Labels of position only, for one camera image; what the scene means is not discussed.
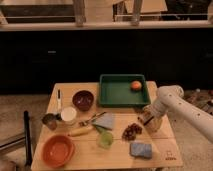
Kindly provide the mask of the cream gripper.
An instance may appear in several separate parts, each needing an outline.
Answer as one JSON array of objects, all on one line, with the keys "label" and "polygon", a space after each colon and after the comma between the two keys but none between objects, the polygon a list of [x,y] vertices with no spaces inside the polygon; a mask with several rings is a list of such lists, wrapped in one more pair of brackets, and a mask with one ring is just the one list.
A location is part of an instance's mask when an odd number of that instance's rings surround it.
[{"label": "cream gripper", "polygon": [[[145,106],[143,108],[143,112],[150,112],[150,109],[148,106]],[[162,125],[162,119],[154,117],[146,126],[148,132],[157,132]]]}]

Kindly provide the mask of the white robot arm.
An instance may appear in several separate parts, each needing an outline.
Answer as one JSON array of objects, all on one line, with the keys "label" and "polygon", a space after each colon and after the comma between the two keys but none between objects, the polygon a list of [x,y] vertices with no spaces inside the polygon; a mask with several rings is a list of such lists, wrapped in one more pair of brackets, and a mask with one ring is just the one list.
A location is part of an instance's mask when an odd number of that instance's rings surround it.
[{"label": "white robot arm", "polygon": [[206,139],[213,143],[213,116],[183,99],[184,90],[179,85],[161,86],[156,90],[156,99],[148,106],[150,118],[162,118],[168,109],[180,114],[197,129]]}]

